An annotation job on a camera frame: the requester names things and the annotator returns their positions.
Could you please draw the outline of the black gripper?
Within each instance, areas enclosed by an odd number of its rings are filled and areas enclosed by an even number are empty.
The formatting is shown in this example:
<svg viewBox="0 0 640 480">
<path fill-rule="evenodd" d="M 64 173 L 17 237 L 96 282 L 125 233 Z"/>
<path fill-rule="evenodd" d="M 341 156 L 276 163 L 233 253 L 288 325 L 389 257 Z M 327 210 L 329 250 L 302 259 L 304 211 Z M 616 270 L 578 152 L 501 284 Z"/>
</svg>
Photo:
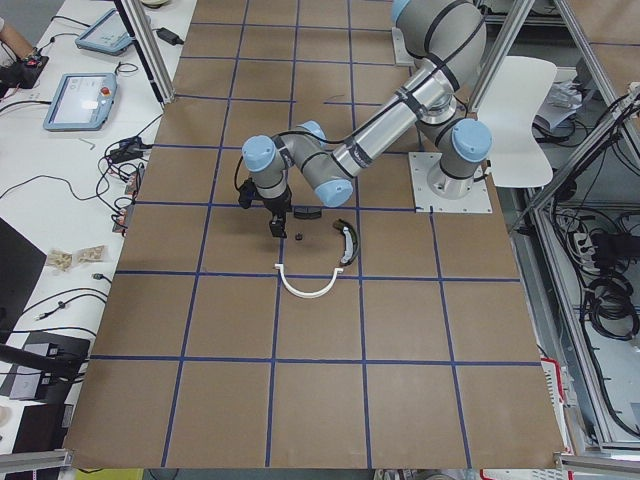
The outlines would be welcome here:
<svg viewBox="0 0 640 480">
<path fill-rule="evenodd" d="M 274 198 L 263 198 L 264 206 L 271 212 L 273 218 L 269 222 L 269 228 L 274 238 L 287 237 L 286 216 L 291 211 L 292 193 L 285 190 Z"/>
</svg>

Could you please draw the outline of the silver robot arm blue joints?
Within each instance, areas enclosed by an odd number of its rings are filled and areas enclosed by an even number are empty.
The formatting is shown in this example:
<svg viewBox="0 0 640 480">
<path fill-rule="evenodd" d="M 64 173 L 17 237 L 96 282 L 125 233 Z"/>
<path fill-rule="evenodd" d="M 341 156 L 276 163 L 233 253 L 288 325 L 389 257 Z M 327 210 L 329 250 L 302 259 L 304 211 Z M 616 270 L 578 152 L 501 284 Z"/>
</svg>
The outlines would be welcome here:
<svg viewBox="0 0 640 480">
<path fill-rule="evenodd" d="M 485 49 L 480 11 L 469 1 L 395 1 L 391 16 L 411 36 L 407 50 L 419 69 L 333 149 L 314 121 L 246 140 L 242 160 L 259 200 L 290 190 L 285 172 L 297 167 L 324 206 L 338 207 L 352 195 L 353 179 L 412 126 L 441 149 L 441 170 L 450 178 L 471 177 L 488 156 L 489 128 L 457 112 L 455 99 Z"/>
</svg>

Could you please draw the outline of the square robot base plate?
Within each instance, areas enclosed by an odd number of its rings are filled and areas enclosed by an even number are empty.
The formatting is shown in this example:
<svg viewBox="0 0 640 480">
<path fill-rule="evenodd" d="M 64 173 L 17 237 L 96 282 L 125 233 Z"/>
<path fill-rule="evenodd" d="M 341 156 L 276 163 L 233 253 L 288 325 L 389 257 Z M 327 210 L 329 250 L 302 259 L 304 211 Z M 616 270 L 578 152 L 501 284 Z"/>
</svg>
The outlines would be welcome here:
<svg viewBox="0 0 640 480">
<path fill-rule="evenodd" d="M 483 171 L 477 164 L 467 179 L 453 179 L 441 170 L 441 154 L 410 152 L 411 182 L 418 213 L 491 214 L 493 212 Z"/>
</svg>

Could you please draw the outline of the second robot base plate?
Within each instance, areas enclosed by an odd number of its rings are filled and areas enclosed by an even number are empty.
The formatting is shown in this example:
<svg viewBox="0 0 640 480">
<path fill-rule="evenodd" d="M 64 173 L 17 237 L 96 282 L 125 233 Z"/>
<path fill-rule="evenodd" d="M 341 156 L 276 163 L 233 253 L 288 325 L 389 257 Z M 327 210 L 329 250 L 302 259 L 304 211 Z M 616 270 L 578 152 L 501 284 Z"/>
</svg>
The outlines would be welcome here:
<svg viewBox="0 0 640 480">
<path fill-rule="evenodd" d="M 393 27 L 391 29 L 391 37 L 393 42 L 394 58 L 396 66 L 414 67 L 416 60 L 407 50 L 407 40 L 411 38 L 409 34 L 405 34 L 401 29 Z"/>
</svg>

